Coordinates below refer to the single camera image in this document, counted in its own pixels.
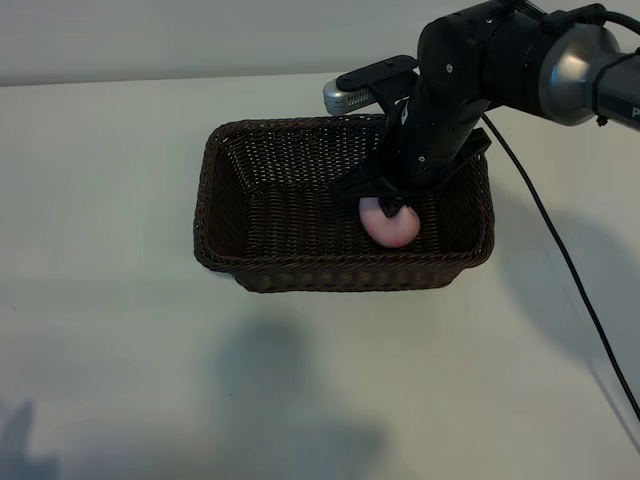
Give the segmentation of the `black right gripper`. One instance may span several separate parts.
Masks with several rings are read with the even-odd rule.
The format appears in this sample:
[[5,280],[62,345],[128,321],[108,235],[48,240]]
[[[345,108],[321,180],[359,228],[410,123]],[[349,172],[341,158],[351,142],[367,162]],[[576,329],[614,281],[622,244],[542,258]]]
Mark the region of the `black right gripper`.
[[400,194],[442,189],[491,145],[485,130],[476,127],[489,105],[483,98],[431,93],[418,83],[381,147],[383,174],[356,166],[334,182],[336,197],[373,198],[373,206],[392,218],[406,205]]

